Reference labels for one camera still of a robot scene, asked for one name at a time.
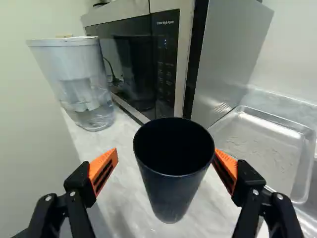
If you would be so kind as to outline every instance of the clear plastic tray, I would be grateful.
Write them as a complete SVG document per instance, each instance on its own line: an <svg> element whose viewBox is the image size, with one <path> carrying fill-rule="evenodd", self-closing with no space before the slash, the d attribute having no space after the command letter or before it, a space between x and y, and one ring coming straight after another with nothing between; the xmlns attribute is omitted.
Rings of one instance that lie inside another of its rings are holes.
<svg viewBox="0 0 317 238"><path fill-rule="evenodd" d="M309 194L316 133L299 123L238 106L208 132L218 149L244 159L266 180L267 189L304 203Z"/></svg>

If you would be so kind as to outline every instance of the marble countertop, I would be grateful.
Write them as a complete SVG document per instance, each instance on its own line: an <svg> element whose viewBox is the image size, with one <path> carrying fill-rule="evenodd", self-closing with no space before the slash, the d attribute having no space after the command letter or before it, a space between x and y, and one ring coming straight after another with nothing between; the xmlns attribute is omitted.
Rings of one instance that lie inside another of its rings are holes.
<svg viewBox="0 0 317 238"><path fill-rule="evenodd" d="M237 208L217 173L210 167L184 218L176 224L159 221L150 206L134 157L132 139L140 125L115 107L114 124L88 132L75 125L63 111L81 161L92 161L116 147L119 163L97 203L90 209L96 237L103 238L229 238L240 208ZM263 228L260 237L268 237Z"/></svg>

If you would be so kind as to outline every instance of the microwave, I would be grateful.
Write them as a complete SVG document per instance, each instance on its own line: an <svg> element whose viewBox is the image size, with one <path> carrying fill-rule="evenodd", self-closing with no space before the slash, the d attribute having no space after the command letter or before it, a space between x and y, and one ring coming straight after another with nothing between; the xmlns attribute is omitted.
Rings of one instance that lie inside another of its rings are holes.
<svg viewBox="0 0 317 238"><path fill-rule="evenodd" d="M273 12L256 0L116 0L81 17L112 98L134 120L204 127L244 94Z"/></svg>

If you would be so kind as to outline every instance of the cup rim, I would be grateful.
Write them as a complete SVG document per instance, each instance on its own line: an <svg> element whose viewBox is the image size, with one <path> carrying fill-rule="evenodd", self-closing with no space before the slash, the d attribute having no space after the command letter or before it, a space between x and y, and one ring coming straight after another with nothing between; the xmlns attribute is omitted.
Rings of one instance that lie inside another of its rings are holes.
<svg viewBox="0 0 317 238"><path fill-rule="evenodd" d="M150 168L149 166L147 166L146 164L144 164L144 163L138 158L138 156L136 155L136 152L135 152L135 146L134 146L134 144L135 144L135 138L136 138L137 134L139 133L140 129L141 129L143 126L145 126L145 125L147 125L147 124L149 124L149 123L152 123L152 122L157 121L157 120L163 120L163 119L182 119L182 120L190 121L191 123L194 123L194 124L198 125L200 128L202 128L202 129L209 135L209 137L210 137L210 139L211 139L211 142L213 143L213 149L212 149L211 158L208 160L208 162L207 162L203 167L201 167L199 170L194 171L194 172L192 172L192 173L190 173L190 174L185 174L185 175L167 175L167 174L158 172L158 171L156 171L156 170ZM165 177L172 177L172 178L189 177L189 176L192 176L192 175L194 175L194 174L197 174L197 173L201 172L202 170L204 170L205 168L207 168L207 167L210 166L210 164L212 163L212 161L213 161L213 159L214 159L214 155L215 155L215 144L214 144L214 140L213 140L212 135L211 135L202 125L198 124L197 122L194 122L194 121L189 120L189 119L186 119L186 118L179 118L179 117L159 118L159 119L151 120L151 121L145 123L145 124L142 125L142 126L137 130L137 132L135 133L135 135L134 135L134 137L133 137L133 141L132 141L132 146L133 146L134 156L135 156L135 158L137 159L138 163L140 163L142 166L146 167L146 168L147 168L148 170L150 170L151 172L154 172L155 174L158 174L158 175L161 175L161 176L165 176Z"/></svg>

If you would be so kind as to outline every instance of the black cup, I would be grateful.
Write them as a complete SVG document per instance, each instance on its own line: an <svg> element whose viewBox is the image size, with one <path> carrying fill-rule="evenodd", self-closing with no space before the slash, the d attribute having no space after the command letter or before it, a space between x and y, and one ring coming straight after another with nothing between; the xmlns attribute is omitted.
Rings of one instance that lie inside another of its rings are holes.
<svg viewBox="0 0 317 238"><path fill-rule="evenodd" d="M187 119L156 119L137 131L133 149L156 217L178 222L213 160L211 135Z"/></svg>

